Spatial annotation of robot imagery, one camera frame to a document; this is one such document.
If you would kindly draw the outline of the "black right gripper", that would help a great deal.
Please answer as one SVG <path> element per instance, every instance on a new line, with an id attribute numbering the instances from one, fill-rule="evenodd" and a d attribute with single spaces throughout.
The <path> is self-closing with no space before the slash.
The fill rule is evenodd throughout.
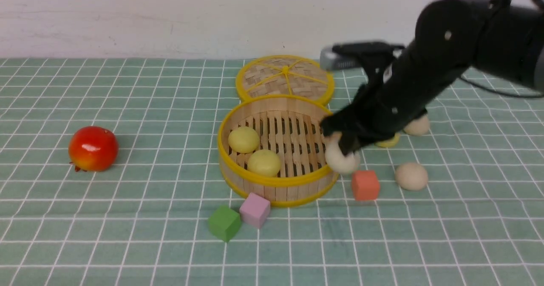
<path id="1" fill-rule="evenodd" d="M 424 55 L 415 42 L 394 55 L 391 63 L 370 74 L 363 90 L 338 112 L 348 114 L 348 120 L 329 115 L 319 123 L 325 137 L 341 133 L 339 149 L 344 156 L 390 139 L 420 117 L 427 104 L 460 75 L 458 64 Z"/>

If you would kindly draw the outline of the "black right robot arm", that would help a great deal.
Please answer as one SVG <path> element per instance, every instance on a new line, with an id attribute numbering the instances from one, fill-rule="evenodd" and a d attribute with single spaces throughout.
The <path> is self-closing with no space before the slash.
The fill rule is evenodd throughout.
<path id="1" fill-rule="evenodd" d="M 340 133 L 344 156 L 394 137 L 427 114 L 427 104 L 469 68 L 543 97 L 543 0 L 535 8 L 511 0 L 435 0 L 420 13 L 410 44 L 346 42 L 321 50 L 325 71 L 361 68 L 368 82 L 346 107 L 320 122 L 324 136 Z"/>

